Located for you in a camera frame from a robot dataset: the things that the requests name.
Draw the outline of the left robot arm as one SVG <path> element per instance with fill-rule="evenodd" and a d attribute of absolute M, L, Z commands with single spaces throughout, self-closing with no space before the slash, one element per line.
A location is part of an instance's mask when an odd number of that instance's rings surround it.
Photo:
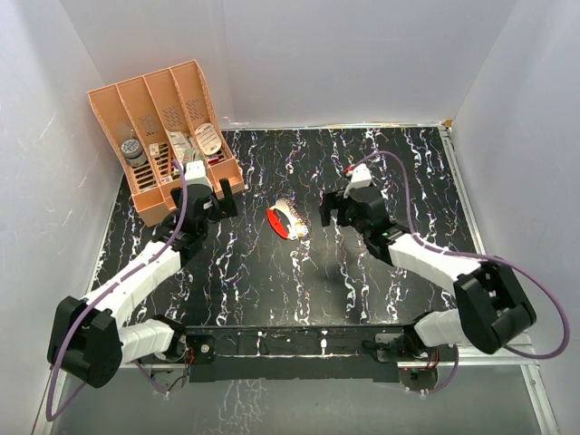
<path fill-rule="evenodd" d="M 57 305 L 47 352 L 53 367 L 101 388 L 125 363 L 150 355 L 175 362 L 185 355 L 181 323 L 161 314 L 140 324 L 129 321 L 141 302 L 201 250 L 210 224 L 237 215 L 228 179 L 219 185 L 223 198 L 202 184 L 173 189 L 179 209 L 158 225 L 141 253 L 100 288 Z"/>

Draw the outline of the pink desk organizer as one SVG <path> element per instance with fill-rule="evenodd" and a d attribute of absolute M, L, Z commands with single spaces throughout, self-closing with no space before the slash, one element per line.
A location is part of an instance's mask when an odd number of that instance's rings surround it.
<path fill-rule="evenodd" d="M 156 72 L 114 83 L 88 93 L 92 111 L 120 161 L 128 182 L 133 205 L 148 227 L 159 224 L 170 212 L 170 192 L 179 186 L 172 161 L 176 160 L 166 130 L 181 131 L 193 142 L 206 164 L 208 178 L 218 197 L 223 193 L 219 180 L 228 178 L 233 192 L 244 190 L 242 169 L 233 151 L 222 140 L 221 150 L 206 156 L 198 146 L 195 129 L 211 122 L 220 139 L 223 134 L 210 98 L 206 78 L 197 61 L 191 60 Z M 121 154 L 121 144 L 138 140 L 148 159 L 131 168 Z M 150 155 L 151 143 L 165 143 L 159 159 Z"/>

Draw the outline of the white paper packets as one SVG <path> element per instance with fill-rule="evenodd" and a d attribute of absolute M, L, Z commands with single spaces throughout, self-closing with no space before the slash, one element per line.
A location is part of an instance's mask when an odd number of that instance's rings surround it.
<path fill-rule="evenodd" d="M 188 163 L 197 158 L 197 149 L 187 134 L 172 130 L 166 130 L 166 134 L 177 160 Z"/>

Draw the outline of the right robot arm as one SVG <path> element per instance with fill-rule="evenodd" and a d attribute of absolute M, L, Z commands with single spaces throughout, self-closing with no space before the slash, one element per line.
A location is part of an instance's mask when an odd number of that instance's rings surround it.
<path fill-rule="evenodd" d="M 408 228 L 391 220 L 375 186 L 325 193 L 320 217 L 325 227 L 334 220 L 354 228 L 374 258 L 454 296 L 455 308 L 422 314 L 406 325 L 402 342 L 414 359 L 427 358 L 441 345 L 464 343 L 493 354 L 537 320 L 510 267 L 421 246 Z"/>

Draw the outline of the small white card box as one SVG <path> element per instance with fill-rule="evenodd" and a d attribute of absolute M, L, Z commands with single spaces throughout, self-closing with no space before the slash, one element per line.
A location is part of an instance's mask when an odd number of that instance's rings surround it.
<path fill-rule="evenodd" d="M 159 159 L 166 151 L 167 145 L 165 143 L 151 143 L 149 145 L 150 155 L 153 159 Z"/>

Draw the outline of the oval white labelled tin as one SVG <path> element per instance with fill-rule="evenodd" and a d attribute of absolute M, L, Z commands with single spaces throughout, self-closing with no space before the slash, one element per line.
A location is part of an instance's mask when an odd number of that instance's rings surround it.
<path fill-rule="evenodd" d="M 195 129 L 195 137 L 201 151 L 206 155 L 214 155 L 222 148 L 222 140 L 211 122 L 199 125 Z"/>

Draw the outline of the grey round tin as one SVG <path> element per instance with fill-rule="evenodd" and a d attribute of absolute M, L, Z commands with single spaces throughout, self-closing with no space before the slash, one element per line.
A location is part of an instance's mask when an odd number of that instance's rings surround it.
<path fill-rule="evenodd" d="M 128 139 L 121 144 L 121 154 L 131 168 L 139 168 L 148 162 L 141 143 L 136 139 Z"/>

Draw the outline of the black base bar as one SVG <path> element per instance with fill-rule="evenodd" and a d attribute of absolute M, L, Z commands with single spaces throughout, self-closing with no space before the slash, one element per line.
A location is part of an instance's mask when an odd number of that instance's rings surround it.
<path fill-rule="evenodd" d="M 350 380 L 397 382 L 403 370 L 425 372 L 454 362 L 447 345 L 427 349 L 407 326 L 189 327 L 182 358 L 191 382 Z"/>

